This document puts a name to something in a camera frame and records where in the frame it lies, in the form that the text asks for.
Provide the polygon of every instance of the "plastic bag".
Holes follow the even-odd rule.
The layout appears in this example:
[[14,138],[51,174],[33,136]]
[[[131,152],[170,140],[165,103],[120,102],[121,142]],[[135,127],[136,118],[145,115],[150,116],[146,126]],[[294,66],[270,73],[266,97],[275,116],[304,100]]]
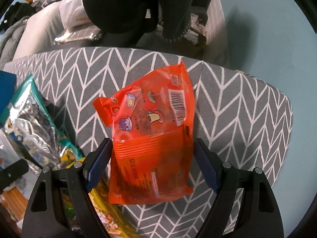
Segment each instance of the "plastic bag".
[[85,12],[82,0],[62,0],[60,14],[64,29],[91,22]]
[[149,204],[192,193],[195,99],[185,65],[155,70],[93,102],[112,125],[109,203]]
[[[76,219],[69,196],[68,188],[61,188],[60,192],[70,229],[73,232],[82,235],[80,225]],[[108,203],[108,194],[109,189],[102,177],[97,187],[93,188],[89,193],[89,198],[110,238],[140,238],[140,236],[135,232],[135,229],[133,229],[130,223],[124,218],[117,206],[110,205]]]
[[78,40],[99,40],[101,37],[102,32],[100,28],[95,26],[93,23],[86,23],[65,29],[54,39],[54,45],[60,45]]
[[[0,166],[7,168],[9,165],[20,160],[22,157],[13,149],[5,134],[0,130]],[[13,182],[14,186],[22,193],[25,199],[29,199],[37,181],[41,170],[37,167],[36,170],[29,167],[29,171],[21,178]]]
[[14,93],[10,106],[0,116],[0,124],[12,140],[26,149],[27,155],[23,156],[26,159],[30,156],[29,160],[42,168],[60,169],[82,158],[78,149],[56,128],[33,75]]

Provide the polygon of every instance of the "white barcode label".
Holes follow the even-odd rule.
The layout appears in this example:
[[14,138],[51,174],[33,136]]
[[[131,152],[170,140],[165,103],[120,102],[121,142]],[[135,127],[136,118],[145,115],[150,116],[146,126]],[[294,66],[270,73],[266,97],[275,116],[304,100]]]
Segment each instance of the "white barcode label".
[[169,89],[168,95],[170,98],[170,104],[176,117],[177,126],[180,126],[184,123],[184,119],[186,118],[184,90]]

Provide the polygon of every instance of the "black bag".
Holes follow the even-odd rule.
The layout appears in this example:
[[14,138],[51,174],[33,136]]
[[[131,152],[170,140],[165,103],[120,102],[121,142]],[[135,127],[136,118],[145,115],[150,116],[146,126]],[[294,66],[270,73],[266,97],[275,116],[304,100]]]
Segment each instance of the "black bag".
[[28,3],[16,2],[11,5],[4,15],[4,19],[0,24],[0,31],[7,30],[24,16],[32,16],[36,10]]

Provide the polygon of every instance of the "gray chevron cushion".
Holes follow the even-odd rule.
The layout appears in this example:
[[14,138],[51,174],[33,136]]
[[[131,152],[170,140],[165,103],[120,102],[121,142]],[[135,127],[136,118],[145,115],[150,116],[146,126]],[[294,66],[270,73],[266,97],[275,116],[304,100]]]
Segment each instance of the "gray chevron cushion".
[[[283,164],[292,129],[289,99],[262,80],[203,61],[136,49],[86,47],[58,50],[7,63],[18,84],[30,73],[43,96],[57,105],[54,118],[85,154],[97,148],[111,129],[105,128],[91,102],[110,97],[148,72],[183,60],[196,98],[194,135],[235,167],[264,170],[271,185]],[[191,195],[154,205],[121,206],[144,237],[192,238],[215,199],[193,159]],[[233,230],[241,191],[226,227]]]

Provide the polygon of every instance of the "cartoon cup illustration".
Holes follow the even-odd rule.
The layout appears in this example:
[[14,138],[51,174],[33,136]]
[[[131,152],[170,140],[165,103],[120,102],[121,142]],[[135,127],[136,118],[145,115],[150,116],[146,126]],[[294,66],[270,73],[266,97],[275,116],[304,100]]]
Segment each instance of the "cartoon cup illustration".
[[149,123],[152,123],[155,121],[163,123],[164,116],[160,110],[154,110],[154,112],[148,111],[147,112],[147,120],[149,121]]
[[119,129],[121,131],[131,131],[132,130],[132,121],[130,117],[122,118],[119,120]]
[[128,93],[126,96],[126,103],[128,105],[128,107],[133,107],[134,106],[134,102],[135,102],[135,95]]

